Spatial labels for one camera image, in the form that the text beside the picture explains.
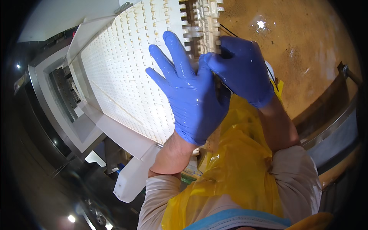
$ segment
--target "light fixture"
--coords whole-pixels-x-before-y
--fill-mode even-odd
[[[69,220],[70,222],[72,222],[72,223],[74,223],[74,222],[75,222],[75,218],[74,218],[74,216],[72,216],[72,215],[68,216],[68,220]]]

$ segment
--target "wet glove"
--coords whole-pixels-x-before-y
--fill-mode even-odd
[[[165,78],[152,68],[146,72],[167,96],[176,132],[191,144],[204,145],[229,110],[230,91],[221,85],[216,95],[213,73],[204,55],[199,57],[196,73],[177,36],[166,31],[163,39],[173,62],[156,45],[150,45],[149,52]]]
[[[222,54],[207,53],[205,62],[235,94],[256,108],[274,96],[273,86],[261,50],[256,42],[222,36]]]

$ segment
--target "forearm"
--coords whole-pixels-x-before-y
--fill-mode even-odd
[[[164,147],[157,153],[148,177],[173,175],[180,179],[180,172],[188,165],[190,156],[197,147],[182,139],[174,131]]]
[[[275,95],[271,102],[258,110],[263,134],[272,152],[300,145],[295,125]]]

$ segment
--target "orange-brown surface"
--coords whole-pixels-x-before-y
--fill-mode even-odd
[[[258,42],[276,78],[284,82],[282,100],[291,119],[328,89],[341,61],[361,77],[350,36],[326,0],[224,0],[221,6],[225,12],[219,22]],[[351,99],[357,87],[348,79],[346,88]]]

